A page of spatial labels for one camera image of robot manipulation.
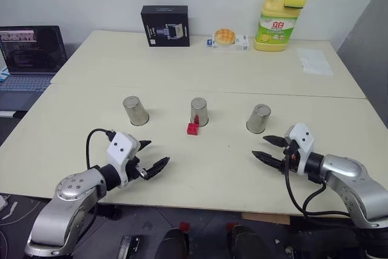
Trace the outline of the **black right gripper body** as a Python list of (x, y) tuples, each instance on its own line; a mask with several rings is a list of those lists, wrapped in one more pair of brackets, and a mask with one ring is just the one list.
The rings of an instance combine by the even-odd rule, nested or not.
[(297, 173), (300, 162), (299, 145), (295, 140), (291, 140), (289, 145), (283, 150), (284, 158), (282, 160), (283, 166), (281, 173), (286, 171), (286, 162), (289, 163), (288, 169)]

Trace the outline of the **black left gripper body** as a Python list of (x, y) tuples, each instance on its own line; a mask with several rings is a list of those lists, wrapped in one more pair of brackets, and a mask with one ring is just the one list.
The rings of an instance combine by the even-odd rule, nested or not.
[(128, 182), (136, 180), (139, 178), (140, 174), (137, 170), (138, 164), (140, 162), (139, 158), (136, 156), (138, 152), (137, 147), (133, 144), (127, 154), (127, 163), (125, 165), (125, 172), (127, 174)]

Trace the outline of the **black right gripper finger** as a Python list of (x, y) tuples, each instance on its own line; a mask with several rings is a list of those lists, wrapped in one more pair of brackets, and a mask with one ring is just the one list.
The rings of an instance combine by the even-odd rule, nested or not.
[(284, 137), (267, 135), (267, 136), (264, 136), (263, 139), (274, 146), (281, 147), (281, 148), (287, 147), (287, 140)]
[(274, 158), (268, 153), (262, 151), (252, 151), (252, 154), (255, 158), (259, 159), (262, 163), (278, 170), (284, 171), (284, 161)]

